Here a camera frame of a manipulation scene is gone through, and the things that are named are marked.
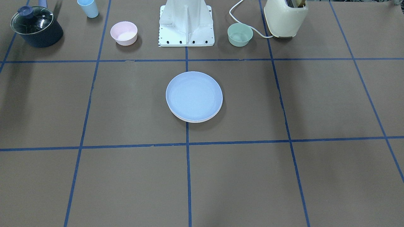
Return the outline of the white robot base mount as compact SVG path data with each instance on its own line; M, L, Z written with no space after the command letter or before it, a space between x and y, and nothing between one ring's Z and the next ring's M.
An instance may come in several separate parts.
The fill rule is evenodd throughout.
M204 0L167 0L160 6L160 47L205 47L215 44L212 8Z

